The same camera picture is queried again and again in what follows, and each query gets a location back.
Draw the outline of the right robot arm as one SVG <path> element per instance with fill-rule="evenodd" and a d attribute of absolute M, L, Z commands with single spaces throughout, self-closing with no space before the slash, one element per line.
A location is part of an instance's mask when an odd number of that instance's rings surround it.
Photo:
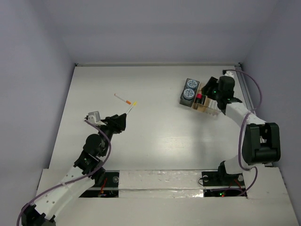
<path fill-rule="evenodd" d="M 217 172 L 209 179 L 226 185 L 234 175 L 249 171 L 260 164 L 280 160 L 280 132 L 274 122 L 266 122 L 248 110 L 234 96 L 235 81 L 231 76 L 211 77 L 201 89 L 202 95 L 215 100 L 218 109 L 239 127 L 238 154 L 220 163 Z"/>

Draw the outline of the black green highlighter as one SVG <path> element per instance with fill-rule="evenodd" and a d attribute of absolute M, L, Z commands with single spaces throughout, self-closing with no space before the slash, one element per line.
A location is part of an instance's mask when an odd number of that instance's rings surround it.
<path fill-rule="evenodd" d="M 206 101 L 206 96 L 205 95 L 202 95 L 202 97 L 201 97 L 201 104 L 202 105 L 204 105 L 204 103 L 205 103 L 205 101 Z"/>

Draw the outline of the black pink highlighter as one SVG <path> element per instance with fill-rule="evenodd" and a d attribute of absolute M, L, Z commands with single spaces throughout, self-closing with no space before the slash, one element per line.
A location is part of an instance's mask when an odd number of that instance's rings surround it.
<path fill-rule="evenodd" d="M 195 98 L 195 103 L 200 104 L 201 98 Z"/>

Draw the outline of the orange cap marker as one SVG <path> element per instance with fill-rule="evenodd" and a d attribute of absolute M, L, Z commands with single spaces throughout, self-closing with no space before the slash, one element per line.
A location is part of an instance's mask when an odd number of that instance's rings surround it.
<path fill-rule="evenodd" d="M 123 97 L 117 95 L 116 93 L 114 94 L 114 96 L 115 96 L 116 98 L 118 98 L 119 100 L 121 100 L 121 101 L 127 103 L 128 105 L 131 105 L 131 104 L 132 104 L 131 101 L 129 101 L 129 100 L 127 100 L 127 99 L 125 99 L 125 98 L 123 98 Z"/>

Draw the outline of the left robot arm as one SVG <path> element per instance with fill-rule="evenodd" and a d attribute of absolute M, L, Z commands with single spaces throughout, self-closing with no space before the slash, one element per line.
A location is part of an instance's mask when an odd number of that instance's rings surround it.
<path fill-rule="evenodd" d="M 86 138 L 82 152 L 57 185 L 40 193 L 25 204 L 16 221 L 18 226 L 55 226 L 67 208 L 92 186 L 105 178 L 103 165 L 111 154 L 113 135 L 126 129 L 127 113 L 101 119 L 89 113 L 84 121 L 97 130 Z"/>

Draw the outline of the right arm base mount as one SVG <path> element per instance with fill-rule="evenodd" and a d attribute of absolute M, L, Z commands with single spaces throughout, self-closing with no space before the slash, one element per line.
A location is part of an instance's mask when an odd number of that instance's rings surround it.
<path fill-rule="evenodd" d="M 247 197 L 243 174 L 228 174 L 224 161 L 216 171 L 202 171 L 198 184 L 205 197 Z"/>

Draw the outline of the yellow cap marker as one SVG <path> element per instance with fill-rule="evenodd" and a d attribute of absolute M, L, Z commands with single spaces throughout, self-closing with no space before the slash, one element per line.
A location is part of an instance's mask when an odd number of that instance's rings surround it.
<path fill-rule="evenodd" d="M 130 108 L 127 110 L 127 112 L 126 112 L 126 114 L 128 115 L 130 112 L 131 112 L 131 110 L 136 106 L 136 104 L 137 104 L 137 102 L 135 101 L 131 106 L 130 106 Z"/>

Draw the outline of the blue white round jar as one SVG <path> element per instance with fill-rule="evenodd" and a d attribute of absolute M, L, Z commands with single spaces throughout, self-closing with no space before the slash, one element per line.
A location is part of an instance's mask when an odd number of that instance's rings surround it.
<path fill-rule="evenodd" d="M 186 89 L 192 89 L 195 90 L 198 88 L 199 82 L 193 79 L 187 79 L 185 83 L 185 88 Z"/>

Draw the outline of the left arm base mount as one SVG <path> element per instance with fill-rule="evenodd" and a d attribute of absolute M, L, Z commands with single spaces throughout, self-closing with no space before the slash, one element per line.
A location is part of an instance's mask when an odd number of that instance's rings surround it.
<path fill-rule="evenodd" d="M 119 196 L 119 170 L 101 168 L 95 184 L 87 189 L 80 198 L 117 198 Z"/>

